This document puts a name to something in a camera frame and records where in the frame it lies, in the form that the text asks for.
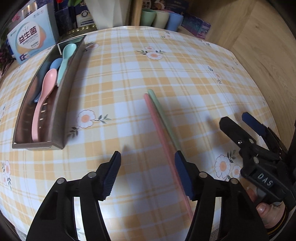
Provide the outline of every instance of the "pink spoon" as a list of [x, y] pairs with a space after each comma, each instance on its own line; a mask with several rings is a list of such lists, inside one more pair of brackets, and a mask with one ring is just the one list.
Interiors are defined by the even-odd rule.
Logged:
[[39, 101], [37, 103], [33, 121], [32, 121], [32, 139], [33, 142], [39, 142], [39, 116], [42, 109], [44, 102], [46, 101], [47, 97], [53, 91], [57, 81], [57, 70], [51, 69], [49, 70], [42, 83], [42, 90]]

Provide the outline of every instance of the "chopstick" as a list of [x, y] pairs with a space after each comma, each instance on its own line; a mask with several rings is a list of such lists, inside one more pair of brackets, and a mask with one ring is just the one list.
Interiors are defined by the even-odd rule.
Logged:
[[159, 121], [159, 118], [157, 117], [157, 112], [155, 110], [154, 104], [153, 104], [153, 102], [150, 99], [148, 94], [144, 94], [144, 99], [145, 99], [146, 105], [148, 107], [148, 110], [149, 110], [149, 112], [151, 114], [151, 118], [153, 120], [154, 126], [156, 128], [156, 132], [158, 134], [158, 138], [159, 138], [159, 140], [161, 142], [161, 145], [162, 145], [163, 150], [165, 152], [166, 158], [168, 160], [171, 172], [173, 174], [173, 178], [175, 179], [175, 181], [177, 182], [178, 186], [180, 187], [180, 189], [182, 191], [182, 197], [183, 197], [183, 201], [185, 203], [185, 207], [187, 209], [189, 217], [192, 219], [193, 218], [193, 212], [192, 212], [192, 209], [190, 207], [189, 200], [188, 200], [188, 198], [187, 198], [187, 196], [186, 196], [186, 194], [184, 192], [184, 189], [183, 189], [181, 180], [179, 178], [179, 175], [178, 175], [178, 173], [176, 171], [175, 164], [174, 164], [175, 163], [174, 155], [173, 155], [172, 151], [170, 150], [170, 147], [169, 147], [169, 145], [167, 143], [167, 140], [165, 138], [165, 134], [163, 132], [161, 122]]
[[174, 144], [174, 147], [176, 148], [176, 151], [181, 150], [181, 145], [180, 145], [180, 143], [178, 141], [178, 138], [175, 136], [175, 134], [174, 134], [174, 132], [173, 132], [171, 126], [170, 126], [170, 122], [167, 119], [167, 117], [165, 116], [165, 112], [163, 111], [163, 108], [161, 107], [161, 104], [159, 103], [154, 91], [149, 89], [148, 94], [151, 97], [151, 99], [152, 99], [152, 101], [153, 101], [153, 103], [154, 103], [154, 105], [155, 105], [155, 107], [156, 107], [156, 109], [157, 109], [157, 111], [159, 113], [159, 116], [163, 121], [163, 124], [164, 124], [165, 128], [167, 129], [167, 132], [168, 132], [168, 134], [169, 134], [169, 136], [170, 136], [170, 138], [171, 138], [171, 140], [172, 140], [172, 142]]

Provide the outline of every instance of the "blue spoon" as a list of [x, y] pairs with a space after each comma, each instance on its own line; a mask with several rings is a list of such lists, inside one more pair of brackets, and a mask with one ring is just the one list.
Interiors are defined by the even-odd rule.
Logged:
[[[61, 63], [63, 61], [63, 58], [57, 58], [55, 59], [52, 64], [50, 65], [49, 69], [56, 69], [58, 70], [59, 67], [61, 66]], [[36, 98], [34, 99], [34, 102], [37, 103], [39, 101], [39, 98], [40, 98], [40, 95], [41, 95], [41, 91], [40, 93], [36, 96]]]
[[57, 58], [55, 59], [52, 64], [50, 65], [50, 68], [49, 69], [56, 69], [58, 70], [59, 67], [61, 66], [61, 63], [63, 61], [63, 58]]

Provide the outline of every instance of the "table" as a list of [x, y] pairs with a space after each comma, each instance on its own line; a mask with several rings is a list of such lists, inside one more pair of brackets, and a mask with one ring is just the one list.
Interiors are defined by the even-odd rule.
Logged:
[[[241, 178], [237, 146], [219, 129], [229, 116], [246, 126], [248, 111], [278, 133], [270, 109], [247, 71], [228, 50], [152, 27], [117, 27], [90, 33], [69, 99], [63, 150], [13, 150], [12, 136], [24, 94], [48, 48], [13, 70], [0, 89], [2, 181], [0, 210], [27, 233], [59, 177], [80, 179], [122, 155], [111, 195], [100, 203], [112, 240], [184, 240], [191, 220], [174, 182], [143, 99], [153, 89], [187, 160], [214, 178]], [[191, 202], [194, 210], [196, 203]], [[219, 226], [217, 199], [213, 230]], [[78, 236], [84, 240], [79, 200]]]

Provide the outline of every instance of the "light blue spoon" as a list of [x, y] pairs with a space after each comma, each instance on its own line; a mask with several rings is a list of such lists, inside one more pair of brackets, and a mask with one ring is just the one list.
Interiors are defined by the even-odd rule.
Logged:
[[65, 70], [67, 68], [69, 58], [74, 54], [76, 48], [77, 48], [76, 44], [68, 44], [68, 45], [66, 45], [66, 47], [63, 50], [63, 61], [61, 63], [61, 66], [59, 68], [59, 72], [57, 75], [57, 86], [58, 87], [61, 83], [61, 80], [62, 80]]
[[[49, 69], [56, 69], [58, 70], [59, 67], [61, 66], [61, 63], [63, 61], [63, 58], [57, 58], [55, 59], [52, 64], [50, 65]], [[34, 102], [37, 103], [40, 99], [40, 95], [41, 95], [41, 91], [39, 92], [39, 94], [36, 96], [36, 98], [34, 99]]]

